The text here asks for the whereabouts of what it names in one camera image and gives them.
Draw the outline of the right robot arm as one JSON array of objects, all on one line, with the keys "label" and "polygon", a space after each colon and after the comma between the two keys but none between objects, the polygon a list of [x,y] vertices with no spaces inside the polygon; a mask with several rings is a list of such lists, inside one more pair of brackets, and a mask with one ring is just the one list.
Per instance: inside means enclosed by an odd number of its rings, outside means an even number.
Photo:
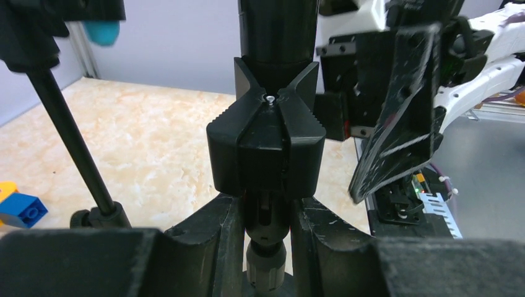
[{"label": "right robot arm", "polygon": [[314,114],[329,139],[365,140],[348,189],[355,204],[427,166],[456,118],[524,85],[524,3],[474,19],[461,7],[320,2]]}]

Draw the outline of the black tripod stand with clip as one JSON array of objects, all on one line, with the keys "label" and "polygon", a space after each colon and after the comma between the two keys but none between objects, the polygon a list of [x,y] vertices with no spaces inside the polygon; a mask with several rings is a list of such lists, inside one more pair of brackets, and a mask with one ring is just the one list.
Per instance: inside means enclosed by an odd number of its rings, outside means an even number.
[{"label": "black tripod stand with clip", "polygon": [[71,228],[129,228],[128,217],[106,188],[52,73],[59,65],[56,37],[68,22],[124,21],[123,1],[1,1],[1,60],[26,74],[90,191],[96,207],[76,211]]}]

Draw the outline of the black round base stand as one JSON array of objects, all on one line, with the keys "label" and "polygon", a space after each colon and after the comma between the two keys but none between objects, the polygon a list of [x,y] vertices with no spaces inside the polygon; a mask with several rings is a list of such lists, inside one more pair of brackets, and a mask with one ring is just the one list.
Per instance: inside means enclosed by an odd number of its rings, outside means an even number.
[{"label": "black round base stand", "polygon": [[216,190],[243,200],[244,296],[288,296],[284,238],[291,204],[316,192],[326,131],[313,115],[319,64],[275,94],[235,58],[236,100],[206,128]]}]

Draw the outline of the blue microphone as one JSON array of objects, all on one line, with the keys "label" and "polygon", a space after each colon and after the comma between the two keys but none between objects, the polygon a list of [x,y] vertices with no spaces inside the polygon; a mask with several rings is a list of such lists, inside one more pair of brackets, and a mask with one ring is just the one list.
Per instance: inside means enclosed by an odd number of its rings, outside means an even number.
[{"label": "blue microphone", "polygon": [[113,46],[120,32],[120,22],[118,21],[85,21],[83,26],[89,41],[102,47]]}]

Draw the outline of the black microphone orange tip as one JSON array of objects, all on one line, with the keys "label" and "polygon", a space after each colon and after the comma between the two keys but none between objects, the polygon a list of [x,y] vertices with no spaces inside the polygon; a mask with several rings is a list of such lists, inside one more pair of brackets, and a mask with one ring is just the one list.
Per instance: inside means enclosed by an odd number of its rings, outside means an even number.
[{"label": "black microphone orange tip", "polygon": [[319,2],[238,1],[241,58],[269,95],[313,61]]}]

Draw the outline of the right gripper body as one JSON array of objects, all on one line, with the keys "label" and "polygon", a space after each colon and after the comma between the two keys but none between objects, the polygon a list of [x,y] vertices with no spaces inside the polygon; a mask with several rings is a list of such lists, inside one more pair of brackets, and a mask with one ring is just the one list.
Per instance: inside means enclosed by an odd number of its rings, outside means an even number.
[{"label": "right gripper body", "polygon": [[369,138],[377,130],[393,71],[397,33],[392,29],[339,35],[316,48],[322,93],[346,96],[349,138]]}]

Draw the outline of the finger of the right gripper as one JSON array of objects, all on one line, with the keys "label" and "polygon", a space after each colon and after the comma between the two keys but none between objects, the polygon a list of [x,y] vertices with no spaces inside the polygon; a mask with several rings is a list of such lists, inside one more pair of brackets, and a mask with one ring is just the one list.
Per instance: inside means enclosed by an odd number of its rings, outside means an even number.
[{"label": "finger of the right gripper", "polygon": [[359,204],[379,188],[427,165],[435,138],[433,99],[439,83],[438,22],[381,32],[391,39],[392,63],[381,113],[349,184]]},{"label": "finger of the right gripper", "polygon": [[343,93],[318,93],[313,114],[326,130],[326,138],[343,142],[349,138],[347,99]]}]

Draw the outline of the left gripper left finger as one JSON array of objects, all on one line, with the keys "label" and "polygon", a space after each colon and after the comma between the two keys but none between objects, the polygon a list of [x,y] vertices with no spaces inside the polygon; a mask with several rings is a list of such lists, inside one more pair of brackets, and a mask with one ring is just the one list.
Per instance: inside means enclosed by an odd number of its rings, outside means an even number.
[{"label": "left gripper left finger", "polygon": [[22,230],[1,239],[2,296],[240,296],[242,200],[221,194],[167,231]]}]

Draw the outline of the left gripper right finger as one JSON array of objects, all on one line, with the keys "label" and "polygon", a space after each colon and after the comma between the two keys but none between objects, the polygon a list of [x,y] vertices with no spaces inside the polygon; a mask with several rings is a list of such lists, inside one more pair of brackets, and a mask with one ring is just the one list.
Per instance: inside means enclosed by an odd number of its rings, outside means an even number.
[{"label": "left gripper right finger", "polygon": [[298,296],[523,296],[524,244],[374,238],[316,199],[291,210]]}]

